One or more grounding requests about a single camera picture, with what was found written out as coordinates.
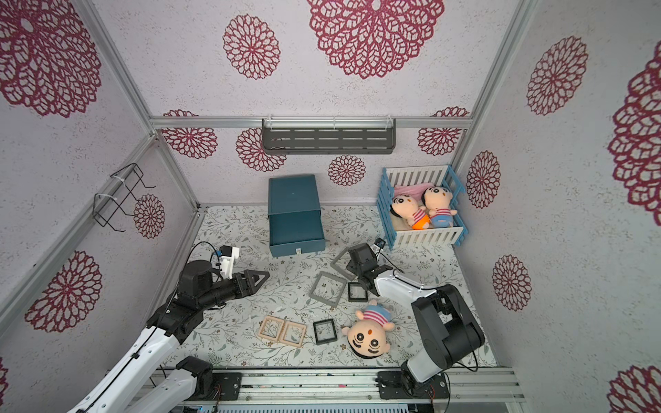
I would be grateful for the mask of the teal drawer cabinet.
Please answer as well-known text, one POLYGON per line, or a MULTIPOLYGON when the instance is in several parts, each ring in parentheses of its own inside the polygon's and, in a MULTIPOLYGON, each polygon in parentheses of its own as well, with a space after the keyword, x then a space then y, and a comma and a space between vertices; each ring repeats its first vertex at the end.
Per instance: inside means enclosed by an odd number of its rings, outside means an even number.
POLYGON ((315 175, 270 178, 268 220, 273 257, 324 251, 315 175))

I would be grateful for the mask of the grey brooch box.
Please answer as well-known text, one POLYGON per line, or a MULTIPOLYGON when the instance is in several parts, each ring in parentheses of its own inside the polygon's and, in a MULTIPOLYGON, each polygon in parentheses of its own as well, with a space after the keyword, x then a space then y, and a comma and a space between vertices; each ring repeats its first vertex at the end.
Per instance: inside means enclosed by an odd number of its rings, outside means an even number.
POLYGON ((330 267, 339 273, 339 275, 342 275, 344 278, 352 282, 353 280, 356 280, 356 275, 347 269, 350 262, 349 247, 345 247, 332 259, 330 267))
POLYGON ((320 271, 313 282, 309 297, 330 307, 340 303, 348 281, 329 272, 320 271))

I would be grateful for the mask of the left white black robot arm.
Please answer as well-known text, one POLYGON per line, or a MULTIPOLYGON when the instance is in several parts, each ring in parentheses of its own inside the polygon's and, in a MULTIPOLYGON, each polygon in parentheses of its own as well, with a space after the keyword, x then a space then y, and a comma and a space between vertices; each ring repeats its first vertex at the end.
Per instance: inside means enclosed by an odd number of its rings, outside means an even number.
POLYGON ((132 402, 163 361, 186 342, 206 311, 256 294, 270 278, 268 271, 247 269, 215 281, 213 277, 219 274, 208 261, 187 263, 170 299, 147 320, 122 359, 71 411, 168 412, 188 399, 219 396, 213 385, 213 365, 188 356, 162 384, 132 402))

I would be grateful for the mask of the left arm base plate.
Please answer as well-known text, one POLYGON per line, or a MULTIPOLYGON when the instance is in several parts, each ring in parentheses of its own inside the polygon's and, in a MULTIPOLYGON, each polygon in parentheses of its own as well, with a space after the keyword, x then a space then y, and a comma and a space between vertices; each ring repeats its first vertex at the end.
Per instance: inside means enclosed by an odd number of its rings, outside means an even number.
POLYGON ((212 390, 209 400, 229 402, 237 401, 241 389, 242 373, 213 373, 212 390))

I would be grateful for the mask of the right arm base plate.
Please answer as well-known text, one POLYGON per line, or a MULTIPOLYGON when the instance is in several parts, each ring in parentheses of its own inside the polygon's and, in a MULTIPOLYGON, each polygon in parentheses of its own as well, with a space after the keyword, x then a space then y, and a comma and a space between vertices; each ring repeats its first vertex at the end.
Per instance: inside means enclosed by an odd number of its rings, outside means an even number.
POLYGON ((376 376, 380 398, 394 399, 448 399, 450 388, 443 374, 437 374, 423 382, 401 371, 380 371, 376 376))

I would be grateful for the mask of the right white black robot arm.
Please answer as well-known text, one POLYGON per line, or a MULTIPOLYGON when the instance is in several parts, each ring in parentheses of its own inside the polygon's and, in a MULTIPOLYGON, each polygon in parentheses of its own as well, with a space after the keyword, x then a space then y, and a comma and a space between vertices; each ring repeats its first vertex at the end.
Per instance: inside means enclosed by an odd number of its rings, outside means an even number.
MULTIPOLYGON (((415 282, 398 268, 380 263, 381 254, 368 244, 351 247, 348 253, 347 270, 365 291, 412 310, 423 349, 401 366, 402 386, 409 393, 460 365, 485 344, 482 328, 455 286, 428 287, 415 282)), ((373 360, 387 353, 387 333, 395 330, 390 311, 372 299, 356 317, 353 326, 343 329, 354 354, 373 360)))

